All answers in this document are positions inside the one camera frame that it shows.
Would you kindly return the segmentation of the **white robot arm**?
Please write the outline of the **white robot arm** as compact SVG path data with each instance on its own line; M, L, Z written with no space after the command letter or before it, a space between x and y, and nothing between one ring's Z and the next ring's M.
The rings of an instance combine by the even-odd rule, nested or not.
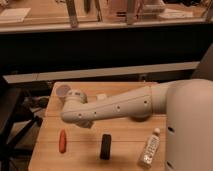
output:
M95 120L143 118L153 113L167 116L165 171L213 171L213 81L178 80L93 102L71 89L65 95L61 119L89 127Z

